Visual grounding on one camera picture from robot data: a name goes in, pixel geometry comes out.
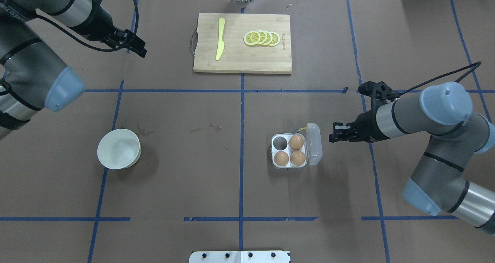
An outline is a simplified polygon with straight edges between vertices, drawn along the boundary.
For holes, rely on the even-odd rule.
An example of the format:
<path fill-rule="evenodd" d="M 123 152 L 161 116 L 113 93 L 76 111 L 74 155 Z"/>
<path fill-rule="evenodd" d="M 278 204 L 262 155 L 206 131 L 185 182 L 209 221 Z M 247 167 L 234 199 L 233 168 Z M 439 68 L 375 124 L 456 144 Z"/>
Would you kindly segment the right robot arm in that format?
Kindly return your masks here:
<path fill-rule="evenodd" d="M 444 211 L 493 235 L 495 194 L 463 178 L 463 172 L 474 154 L 494 146 L 494 125 L 473 112 L 465 88 L 445 82 L 407 97 L 384 82 L 369 81 L 358 92 L 370 97 L 370 110 L 353 122 L 334 122 L 329 141 L 374 143 L 427 132 L 428 145 L 403 199 L 431 216 Z"/>

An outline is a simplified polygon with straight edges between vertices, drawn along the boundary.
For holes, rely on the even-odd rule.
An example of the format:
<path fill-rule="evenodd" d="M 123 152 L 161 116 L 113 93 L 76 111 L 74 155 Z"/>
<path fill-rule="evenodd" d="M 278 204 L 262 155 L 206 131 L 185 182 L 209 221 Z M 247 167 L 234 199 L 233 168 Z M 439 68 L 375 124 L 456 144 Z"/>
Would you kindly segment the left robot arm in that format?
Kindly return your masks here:
<path fill-rule="evenodd" d="M 137 36 L 138 7 L 133 30 L 115 27 L 102 0 L 1 0 L 1 138 L 27 124 L 44 108 L 57 112 L 83 92 L 85 84 L 28 25 L 42 19 L 81 45 L 111 53 L 128 49 L 145 57 L 145 42 Z"/>

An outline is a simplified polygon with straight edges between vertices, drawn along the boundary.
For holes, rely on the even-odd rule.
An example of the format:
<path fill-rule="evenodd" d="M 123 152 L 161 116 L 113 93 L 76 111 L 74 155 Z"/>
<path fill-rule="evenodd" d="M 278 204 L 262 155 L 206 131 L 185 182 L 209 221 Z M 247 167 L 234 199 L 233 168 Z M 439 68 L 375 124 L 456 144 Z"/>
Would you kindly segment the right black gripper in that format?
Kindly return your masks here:
<path fill-rule="evenodd" d="M 341 122 L 333 123 L 333 133 L 329 134 L 329 142 L 378 142 L 381 141 L 381 131 L 376 121 L 376 111 L 369 110 L 361 113 L 357 118 L 344 125 Z"/>

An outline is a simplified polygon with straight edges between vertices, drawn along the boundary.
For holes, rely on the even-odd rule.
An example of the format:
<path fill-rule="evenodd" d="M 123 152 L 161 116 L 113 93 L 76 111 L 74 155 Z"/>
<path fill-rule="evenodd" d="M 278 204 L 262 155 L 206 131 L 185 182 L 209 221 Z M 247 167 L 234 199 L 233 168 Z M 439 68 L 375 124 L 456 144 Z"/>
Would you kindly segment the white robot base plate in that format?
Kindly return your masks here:
<path fill-rule="evenodd" d="M 290 263 L 289 251 L 198 251 L 191 253 L 189 263 Z"/>

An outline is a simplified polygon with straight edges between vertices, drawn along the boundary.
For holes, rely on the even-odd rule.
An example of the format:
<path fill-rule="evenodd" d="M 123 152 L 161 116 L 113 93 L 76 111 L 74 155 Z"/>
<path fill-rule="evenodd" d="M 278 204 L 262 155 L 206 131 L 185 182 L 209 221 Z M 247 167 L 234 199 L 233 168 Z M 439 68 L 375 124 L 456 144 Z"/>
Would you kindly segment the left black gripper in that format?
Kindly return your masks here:
<path fill-rule="evenodd" d="M 92 6 L 88 18 L 77 26 L 77 33 L 89 41 L 99 41 L 113 49 L 130 50 L 141 58 L 147 54 L 145 41 L 131 30 L 121 31 L 115 27 L 108 11 L 99 5 Z"/>

